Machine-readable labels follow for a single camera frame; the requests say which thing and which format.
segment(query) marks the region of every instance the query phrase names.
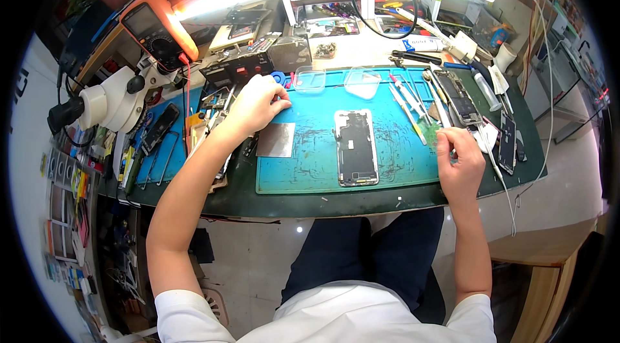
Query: hand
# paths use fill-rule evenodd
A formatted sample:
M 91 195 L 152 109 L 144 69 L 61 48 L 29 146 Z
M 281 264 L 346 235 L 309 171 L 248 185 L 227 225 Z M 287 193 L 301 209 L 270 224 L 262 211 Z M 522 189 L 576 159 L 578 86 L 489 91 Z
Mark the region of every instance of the hand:
M 450 161 L 453 149 L 455 163 Z M 439 183 L 450 207 L 476 203 L 485 165 L 476 140 L 467 130 L 452 127 L 437 131 Z
M 291 107 L 288 93 L 272 76 L 257 74 L 244 86 L 224 120 L 244 138 L 263 129 L 281 110 Z

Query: transparent plastic box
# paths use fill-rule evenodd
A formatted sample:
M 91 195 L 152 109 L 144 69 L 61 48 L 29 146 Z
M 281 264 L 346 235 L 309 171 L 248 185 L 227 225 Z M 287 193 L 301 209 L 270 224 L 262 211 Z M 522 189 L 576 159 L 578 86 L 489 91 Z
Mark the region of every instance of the transparent plastic box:
M 305 94 L 321 93 L 325 89 L 325 69 L 301 66 L 295 71 L 293 88 Z
M 371 99 L 377 93 L 381 74 L 365 67 L 353 67 L 345 79 L 345 90 L 363 98 Z

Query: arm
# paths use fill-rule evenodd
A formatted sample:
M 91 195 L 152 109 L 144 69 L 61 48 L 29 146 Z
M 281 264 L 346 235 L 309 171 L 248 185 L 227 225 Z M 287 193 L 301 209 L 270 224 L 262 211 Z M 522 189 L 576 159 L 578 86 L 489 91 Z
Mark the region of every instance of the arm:
M 228 117 L 213 129 L 170 182 L 159 199 L 146 237 L 155 297 L 171 289 L 190 290 L 202 296 L 187 249 L 209 187 L 228 155 L 290 106 L 286 90 L 273 77 L 254 76 L 239 93 Z
M 451 162 L 452 149 L 457 154 L 454 156 L 457 159 L 455 163 Z M 439 182 L 456 225 L 456 304 L 477 293 L 491 297 L 491 256 L 476 201 L 485 163 L 475 139 L 467 130 L 438 130 Z

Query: smartphone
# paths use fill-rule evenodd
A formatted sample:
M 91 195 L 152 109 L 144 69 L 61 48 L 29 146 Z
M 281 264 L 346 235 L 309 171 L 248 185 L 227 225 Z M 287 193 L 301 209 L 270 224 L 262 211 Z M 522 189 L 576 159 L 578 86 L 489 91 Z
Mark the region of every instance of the smartphone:
M 469 98 L 469 94 L 463 86 L 461 79 L 453 72 L 447 70 L 431 72 L 450 102 L 452 108 L 462 125 L 473 125 L 482 122 L 482 116 Z
M 151 154 L 177 118 L 179 118 L 179 108 L 175 104 L 168 104 L 164 112 L 153 124 L 153 127 L 146 133 L 144 140 L 142 140 L 141 147 L 146 156 Z
M 504 111 L 501 111 L 500 123 L 498 165 L 512 175 L 515 172 L 516 164 L 516 124 Z
M 370 110 L 337 111 L 338 184 L 343 187 L 379 183 L 377 151 Z

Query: white t-shirt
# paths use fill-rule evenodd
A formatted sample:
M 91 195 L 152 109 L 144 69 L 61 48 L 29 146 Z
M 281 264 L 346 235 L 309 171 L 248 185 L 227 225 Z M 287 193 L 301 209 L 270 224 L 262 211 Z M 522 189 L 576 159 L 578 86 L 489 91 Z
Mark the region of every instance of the white t-shirt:
M 196 293 L 162 292 L 155 298 L 155 306 L 162 343 L 235 342 Z M 496 339 L 487 295 L 461 301 L 444 327 L 421 323 L 398 297 L 376 284 L 330 283 L 297 293 L 278 308 L 274 321 L 237 341 L 485 343 Z

